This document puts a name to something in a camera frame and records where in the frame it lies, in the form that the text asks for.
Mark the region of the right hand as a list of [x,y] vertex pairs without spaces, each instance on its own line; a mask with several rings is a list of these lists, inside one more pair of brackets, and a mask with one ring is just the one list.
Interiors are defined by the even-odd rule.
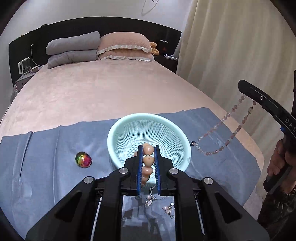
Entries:
[[291,171],[282,181],[280,189],[282,192],[289,194],[295,187],[296,173],[295,173],[295,155],[285,151],[283,146],[283,139],[279,140],[271,156],[269,166],[267,167],[268,176],[277,175],[285,165],[285,161],[292,166]]

